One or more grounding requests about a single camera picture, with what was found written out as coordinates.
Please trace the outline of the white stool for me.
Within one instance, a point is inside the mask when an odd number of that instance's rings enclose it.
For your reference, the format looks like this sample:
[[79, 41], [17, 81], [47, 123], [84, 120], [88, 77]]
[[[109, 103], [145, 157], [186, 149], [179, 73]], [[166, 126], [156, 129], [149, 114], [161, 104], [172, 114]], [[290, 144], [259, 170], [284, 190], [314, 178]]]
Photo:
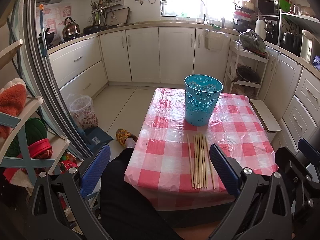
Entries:
[[263, 101], [251, 99], [250, 103], [257, 115], [259, 115], [268, 133], [276, 133], [281, 131], [281, 127], [279, 126], [277, 120]]

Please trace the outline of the red round container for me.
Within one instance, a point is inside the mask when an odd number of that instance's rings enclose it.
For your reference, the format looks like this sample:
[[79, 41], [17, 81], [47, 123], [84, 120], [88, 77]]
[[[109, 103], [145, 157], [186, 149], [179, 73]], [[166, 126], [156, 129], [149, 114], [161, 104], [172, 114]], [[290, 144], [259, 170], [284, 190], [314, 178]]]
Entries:
[[53, 153], [48, 138], [41, 139], [28, 146], [30, 157], [33, 159], [50, 159]]

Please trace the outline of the black trouser leg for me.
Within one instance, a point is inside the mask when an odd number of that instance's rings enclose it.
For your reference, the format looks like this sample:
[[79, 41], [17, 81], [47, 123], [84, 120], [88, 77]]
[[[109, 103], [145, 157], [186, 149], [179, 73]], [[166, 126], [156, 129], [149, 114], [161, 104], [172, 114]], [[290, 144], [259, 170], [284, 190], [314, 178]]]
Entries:
[[124, 149], [101, 176], [101, 225], [112, 239], [181, 239], [148, 199], [124, 180], [132, 153], [132, 148]]

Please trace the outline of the blue dustpan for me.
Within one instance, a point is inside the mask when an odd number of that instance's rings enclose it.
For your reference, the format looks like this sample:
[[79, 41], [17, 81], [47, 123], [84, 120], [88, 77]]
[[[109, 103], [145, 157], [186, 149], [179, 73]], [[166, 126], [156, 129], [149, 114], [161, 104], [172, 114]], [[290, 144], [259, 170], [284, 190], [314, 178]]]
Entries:
[[81, 137], [93, 154], [96, 154], [103, 145], [109, 144], [113, 140], [113, 138], [100, 127], [92, 127], [84, 130]]

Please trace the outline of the yellow patterned slipper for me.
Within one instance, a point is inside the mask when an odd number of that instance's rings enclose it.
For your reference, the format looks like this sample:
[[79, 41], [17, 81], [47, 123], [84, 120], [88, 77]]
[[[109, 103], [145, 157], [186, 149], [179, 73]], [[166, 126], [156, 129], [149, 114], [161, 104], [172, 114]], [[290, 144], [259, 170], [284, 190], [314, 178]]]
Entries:
[[121, 144], [121, 146], [126, 147], [126, 140], [131, 138], [134, 142], [137, 142], [138, 137], [133, 135], [132, 133], [128, 132], [125, 129], [118, 129], [116, 131], [116, 139]]

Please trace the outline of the red white checkered tablecloth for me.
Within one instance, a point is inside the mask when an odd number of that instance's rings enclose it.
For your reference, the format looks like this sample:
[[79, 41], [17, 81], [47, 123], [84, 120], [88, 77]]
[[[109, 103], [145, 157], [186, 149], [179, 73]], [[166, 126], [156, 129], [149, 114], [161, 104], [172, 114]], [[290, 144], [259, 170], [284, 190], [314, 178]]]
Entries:
[[159, 211], [188, 210], [233, 200], [209, 162], [217, 144], [256, 174], [277, 170], [274, 150], [249, 99], [222, 93], [207, 125], [185, 120], [185, 92], [158, 88], [125, 171], [125, 181]]

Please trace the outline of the floral clear waste bin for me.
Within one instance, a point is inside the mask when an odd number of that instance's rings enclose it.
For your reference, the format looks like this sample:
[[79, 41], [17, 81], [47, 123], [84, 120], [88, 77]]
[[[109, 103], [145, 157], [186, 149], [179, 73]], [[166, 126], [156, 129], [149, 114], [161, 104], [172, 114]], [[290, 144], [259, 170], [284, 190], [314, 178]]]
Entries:
[[71, 116], [83, 130], [98, 126], [99, 121], [90, 96], [69, 94], [67, 96], [67, 106]]

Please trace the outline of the white electric kettle pot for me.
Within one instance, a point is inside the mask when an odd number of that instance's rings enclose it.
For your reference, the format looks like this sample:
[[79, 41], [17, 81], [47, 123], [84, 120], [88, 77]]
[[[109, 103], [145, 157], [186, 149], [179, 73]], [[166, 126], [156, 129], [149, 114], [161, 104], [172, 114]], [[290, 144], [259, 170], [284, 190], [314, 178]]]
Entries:
[[313, 64], [315, 56], [319, 56], [319, 36], [315, 36], [307, 30], [302, 30], [302, 46], [300, 57], [309, 64]]

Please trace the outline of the blue perforated plastic basket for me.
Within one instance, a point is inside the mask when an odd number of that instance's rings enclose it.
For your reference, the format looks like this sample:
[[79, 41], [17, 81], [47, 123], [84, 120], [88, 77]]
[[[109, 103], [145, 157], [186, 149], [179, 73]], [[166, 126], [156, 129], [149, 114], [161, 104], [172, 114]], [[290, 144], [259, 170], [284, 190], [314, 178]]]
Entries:
[[184, 84], [185, 120], [193, 126], [207, 125], [223, 90], [223, 84], [218, 79], [203, 74], [187, 76]]

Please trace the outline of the white tiered trolley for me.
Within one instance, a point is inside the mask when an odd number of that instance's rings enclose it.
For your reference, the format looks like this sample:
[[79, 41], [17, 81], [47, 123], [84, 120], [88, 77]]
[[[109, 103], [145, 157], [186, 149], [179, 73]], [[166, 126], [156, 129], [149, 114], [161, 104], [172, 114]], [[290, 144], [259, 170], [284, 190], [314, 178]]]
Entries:
[[268, 52], [255, 54], [245, 50], [238, 41], [233, 40], [229, 49], [223, 91], [257, 99], [268, 62]]

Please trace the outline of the dark green bag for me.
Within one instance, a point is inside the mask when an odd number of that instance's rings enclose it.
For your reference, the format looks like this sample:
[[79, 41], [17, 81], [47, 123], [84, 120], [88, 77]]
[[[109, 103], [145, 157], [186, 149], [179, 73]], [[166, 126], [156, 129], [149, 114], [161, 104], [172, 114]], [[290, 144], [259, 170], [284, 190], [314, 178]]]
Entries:
[[266, 44], [264, 40], [252, 29], [247, 29], [239, 35], [239, 42], [244, 49], [264, 53]]

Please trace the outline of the white thermos jug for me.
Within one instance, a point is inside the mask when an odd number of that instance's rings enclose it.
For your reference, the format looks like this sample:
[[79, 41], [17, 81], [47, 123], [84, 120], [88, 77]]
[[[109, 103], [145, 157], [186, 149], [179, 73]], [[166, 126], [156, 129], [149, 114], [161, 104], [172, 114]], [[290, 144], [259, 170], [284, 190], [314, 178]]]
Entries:
[[255, 32], [263, 39], [266, 40], [267, 20], [259, 15], [255, 23]]

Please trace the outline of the black microwave oven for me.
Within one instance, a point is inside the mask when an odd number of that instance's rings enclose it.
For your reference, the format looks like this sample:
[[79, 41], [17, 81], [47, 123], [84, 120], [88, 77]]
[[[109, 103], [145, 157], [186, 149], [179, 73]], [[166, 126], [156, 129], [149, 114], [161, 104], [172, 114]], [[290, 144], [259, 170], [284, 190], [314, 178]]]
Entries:
[[262, 15], [278, 15], [278, 0], [258, 0], [258, 9]]

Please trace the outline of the steel kettle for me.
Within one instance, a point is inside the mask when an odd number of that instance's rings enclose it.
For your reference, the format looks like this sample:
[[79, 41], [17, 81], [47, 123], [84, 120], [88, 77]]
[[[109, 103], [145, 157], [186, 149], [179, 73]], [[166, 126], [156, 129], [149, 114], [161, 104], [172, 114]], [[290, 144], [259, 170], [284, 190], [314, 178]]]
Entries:
[[63, 28], [62, 35], [63, 38], [71, 38], [75, 35], [80, 34], [80, 26], [75, 23], [71, 17], [66, 17], [64, 21], [65, 27]]

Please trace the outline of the black pan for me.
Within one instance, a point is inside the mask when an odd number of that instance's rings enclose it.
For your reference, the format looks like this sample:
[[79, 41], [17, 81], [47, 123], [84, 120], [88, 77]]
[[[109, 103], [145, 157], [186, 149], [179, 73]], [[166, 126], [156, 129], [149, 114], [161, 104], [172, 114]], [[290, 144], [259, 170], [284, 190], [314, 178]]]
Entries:
[[98, 33], [100, 31], [107, 30], [106, 26], [100, 26], [100, 25], [91, 25], [84, 28], [83, 33], [84, 35], [89, 35], [93, 33]]

